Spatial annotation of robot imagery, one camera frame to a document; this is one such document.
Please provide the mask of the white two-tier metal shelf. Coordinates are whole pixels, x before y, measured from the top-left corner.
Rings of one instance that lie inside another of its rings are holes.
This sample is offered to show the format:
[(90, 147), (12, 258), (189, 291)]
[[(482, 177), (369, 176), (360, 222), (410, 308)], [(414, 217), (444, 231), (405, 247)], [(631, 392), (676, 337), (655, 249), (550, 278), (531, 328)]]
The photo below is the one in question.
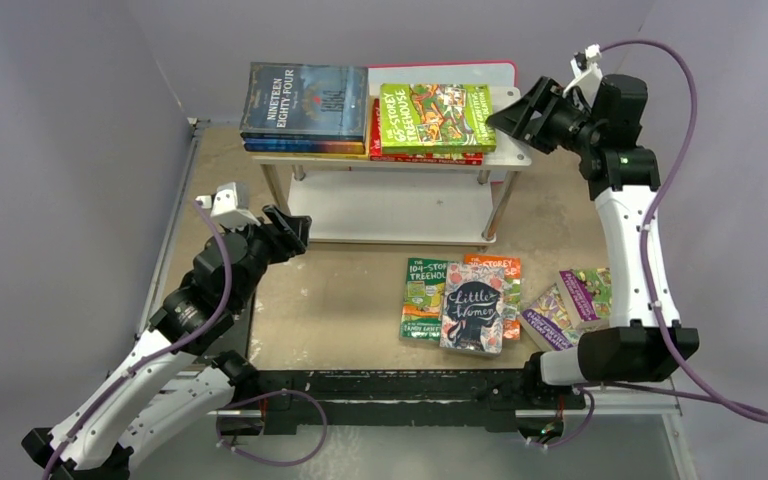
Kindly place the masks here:
[(485, 248), (515, 182), (532, 163), (505, 135), (479, 166), (253, 157), (273, 199), (312, 218), (314, 243)]

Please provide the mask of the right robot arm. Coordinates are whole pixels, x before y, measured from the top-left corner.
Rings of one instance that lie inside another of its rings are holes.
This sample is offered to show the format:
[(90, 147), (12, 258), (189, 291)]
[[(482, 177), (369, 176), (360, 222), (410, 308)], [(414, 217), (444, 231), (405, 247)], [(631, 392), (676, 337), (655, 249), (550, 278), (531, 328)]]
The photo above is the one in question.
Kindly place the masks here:
[(663, 266), (656, 202), (666, 188), (654, 152), (638, 143), (647, 100), (644, 81), (610, 74), (582, 109), (542, 77), (487, 120), (534, 150), (578, 156), (613, 276), (607, 327), (583, 334), (573, 348), (532, 357), (538, 370), (524, 376), (521, 392), (533, 406), (548, 405), (561, 386), (663, 381), (699, 348), (697, 329), (681, 324)]

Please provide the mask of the yellow book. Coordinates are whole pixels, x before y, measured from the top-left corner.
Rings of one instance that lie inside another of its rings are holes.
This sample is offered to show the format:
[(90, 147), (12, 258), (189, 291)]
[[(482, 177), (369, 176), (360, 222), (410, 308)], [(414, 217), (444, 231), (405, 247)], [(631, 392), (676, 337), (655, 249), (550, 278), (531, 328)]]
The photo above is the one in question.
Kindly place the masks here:
[(337, 160), (369, 160), (368, 154), (319, 153), (319, 152), (248, 152), (253, 157), (322, 158)]

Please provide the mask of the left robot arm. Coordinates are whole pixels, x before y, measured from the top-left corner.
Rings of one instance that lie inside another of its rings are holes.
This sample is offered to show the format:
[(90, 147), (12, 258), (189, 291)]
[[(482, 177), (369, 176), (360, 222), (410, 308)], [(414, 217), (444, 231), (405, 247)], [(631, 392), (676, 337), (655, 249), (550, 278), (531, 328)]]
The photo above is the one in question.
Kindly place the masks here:
[(209, 411), (255, 402), (256, 371), (235, 351), (221, 353), (187, 386), (157, 395), (233, 325), (270, 265), (308, 249), (310, 217), (288, 215), (274, 205), (263, 213), (256, 217), (237, 209), (237, 223), (202, 217), (211, 239), (122, 363), (74, 413), (23, 438), (43, 478), (127, 479)]

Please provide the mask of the red 13-Storey Treehouse book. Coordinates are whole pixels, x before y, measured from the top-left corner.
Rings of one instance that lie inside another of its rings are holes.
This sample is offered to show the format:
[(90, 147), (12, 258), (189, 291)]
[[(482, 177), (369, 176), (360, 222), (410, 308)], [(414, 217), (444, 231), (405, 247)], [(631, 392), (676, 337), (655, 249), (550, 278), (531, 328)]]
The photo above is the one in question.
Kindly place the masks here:
[(382, 151), (380, 133), (380, 101), (373, 99), (371, 129), (369, 137), (368, 158), (379, 162), (450, 164), (479, 166), (483, 164), (484, 155), (481, 153), (419, 153), (419, 154), (385, 154)]

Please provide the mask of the orange Treehouse book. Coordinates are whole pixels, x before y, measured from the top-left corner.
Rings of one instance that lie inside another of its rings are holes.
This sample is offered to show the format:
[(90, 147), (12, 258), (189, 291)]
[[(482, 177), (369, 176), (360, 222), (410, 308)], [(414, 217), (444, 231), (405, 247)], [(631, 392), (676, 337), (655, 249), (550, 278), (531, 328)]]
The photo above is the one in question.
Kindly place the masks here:
[(464, 262), (504, 269), (503, 338), (505, 341), (519, 341), (521, 339), (521, 326), (518, 320), (521, 303), (521, 260), (517, 257), (466, 254)]

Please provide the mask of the green 65-Storey Treehouse book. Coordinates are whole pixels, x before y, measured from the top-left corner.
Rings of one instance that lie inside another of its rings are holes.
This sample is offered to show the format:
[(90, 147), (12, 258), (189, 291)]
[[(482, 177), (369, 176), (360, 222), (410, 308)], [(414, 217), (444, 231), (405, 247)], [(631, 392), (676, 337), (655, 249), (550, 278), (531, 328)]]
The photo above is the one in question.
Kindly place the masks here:
[(379, 89), (380, 149), (384, 154), (487, 154), (497, 139), (486, 84), (397, 84)]

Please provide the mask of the purple Treehouse book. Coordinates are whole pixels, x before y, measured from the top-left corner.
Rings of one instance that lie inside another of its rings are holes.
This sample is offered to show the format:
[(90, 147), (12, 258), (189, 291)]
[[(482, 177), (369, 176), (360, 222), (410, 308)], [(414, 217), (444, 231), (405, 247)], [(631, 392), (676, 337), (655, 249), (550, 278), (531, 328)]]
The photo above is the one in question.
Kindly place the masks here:
[(572, 325), (560, 291), (552, 284), (520, 314), (525, 333), (541, 351), (563, 351), (576, 347), (581, 333)]

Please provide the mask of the black aluminium base frame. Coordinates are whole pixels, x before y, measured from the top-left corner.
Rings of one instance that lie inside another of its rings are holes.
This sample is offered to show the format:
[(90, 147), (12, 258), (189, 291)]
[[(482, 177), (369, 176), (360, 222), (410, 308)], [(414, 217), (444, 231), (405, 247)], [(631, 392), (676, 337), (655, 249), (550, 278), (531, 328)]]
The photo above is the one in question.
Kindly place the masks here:
[(568, 387), (540, 386), (522, 368), (476, 370), (261, 370), (221, 375), (235, 405), (220, 423), (242, 432), (244, 417), (261, 419), (268, 435), (290, 435), (302, 425), (370, 427), (480, 427), (555, 439), (589, 411), (604, 416), (669, 415), (670, 397), (618, 388), (592, 388), (588, 400)]

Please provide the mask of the Little Women book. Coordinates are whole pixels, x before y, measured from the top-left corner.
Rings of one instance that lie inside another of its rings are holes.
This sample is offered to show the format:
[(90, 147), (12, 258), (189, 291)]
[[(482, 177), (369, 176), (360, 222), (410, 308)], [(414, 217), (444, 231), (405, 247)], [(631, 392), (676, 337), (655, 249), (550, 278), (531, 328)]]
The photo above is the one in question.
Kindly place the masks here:
[(486, 356), (501, 353), (504, 283), (502, 267), (448, 264), (440, 315), (442, 349)]

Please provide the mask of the black Moon Sixpence book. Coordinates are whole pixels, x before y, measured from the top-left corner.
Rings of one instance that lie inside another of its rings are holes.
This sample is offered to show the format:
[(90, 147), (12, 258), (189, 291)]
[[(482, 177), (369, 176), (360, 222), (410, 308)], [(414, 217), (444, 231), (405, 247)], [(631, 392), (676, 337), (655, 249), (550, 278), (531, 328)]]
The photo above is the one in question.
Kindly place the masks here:
[(240, 314), (235, 317), (234, 325), (223, 336), (225, 349), (234, 350), (245, 359), (249, 358), (255, 303), (256, 295), (253, 294)]

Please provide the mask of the Nineteen Eighty-Four blue book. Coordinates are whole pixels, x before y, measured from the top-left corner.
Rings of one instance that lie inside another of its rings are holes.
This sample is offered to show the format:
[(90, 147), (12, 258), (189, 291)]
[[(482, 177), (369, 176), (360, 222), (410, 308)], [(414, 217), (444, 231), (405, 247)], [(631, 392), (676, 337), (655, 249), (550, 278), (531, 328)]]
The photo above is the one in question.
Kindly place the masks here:
[(239, 132), (244, 139), (362, 142), (365, 66), (253, 62)]

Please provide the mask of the Jane Eyre book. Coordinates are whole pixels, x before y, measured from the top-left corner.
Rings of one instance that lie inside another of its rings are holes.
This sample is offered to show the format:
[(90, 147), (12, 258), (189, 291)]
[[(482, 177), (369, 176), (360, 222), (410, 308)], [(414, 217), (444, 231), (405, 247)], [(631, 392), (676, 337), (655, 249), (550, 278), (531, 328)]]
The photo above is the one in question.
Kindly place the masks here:
[(244, 139), (246, 151), (256, 153), (299, 153), (365, 155), (366, 145), (352, 141), (319, 141), (304, 139)]

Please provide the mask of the dark green Treehouse book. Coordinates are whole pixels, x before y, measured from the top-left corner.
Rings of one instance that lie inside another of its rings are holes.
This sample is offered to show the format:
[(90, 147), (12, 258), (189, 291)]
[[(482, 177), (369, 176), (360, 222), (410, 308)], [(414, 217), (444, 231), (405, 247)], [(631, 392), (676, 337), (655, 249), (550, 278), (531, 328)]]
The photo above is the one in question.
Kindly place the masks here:
[(447, 260), (411, 257), (407, 261), (399, 336), (438, 344)]

